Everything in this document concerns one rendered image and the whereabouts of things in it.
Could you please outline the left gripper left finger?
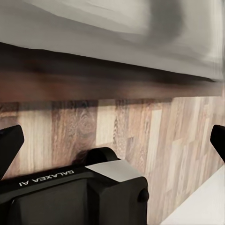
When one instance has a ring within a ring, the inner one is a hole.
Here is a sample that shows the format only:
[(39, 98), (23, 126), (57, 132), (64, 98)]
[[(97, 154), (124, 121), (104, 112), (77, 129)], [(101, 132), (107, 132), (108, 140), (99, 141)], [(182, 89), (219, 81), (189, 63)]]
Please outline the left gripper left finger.
[(24, 136), (20, 125), (0, 130), (0, 180), (5, 175), (23, 143)]

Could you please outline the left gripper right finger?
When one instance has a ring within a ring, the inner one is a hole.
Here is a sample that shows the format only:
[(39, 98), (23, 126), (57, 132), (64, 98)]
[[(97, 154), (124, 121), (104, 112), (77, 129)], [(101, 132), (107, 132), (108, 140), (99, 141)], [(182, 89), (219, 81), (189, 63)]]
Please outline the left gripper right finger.
[(221, 125), (214, 125), (211, 136), (210, 142), (221, 156), (221, 158), (225, 162), (225, 127)]

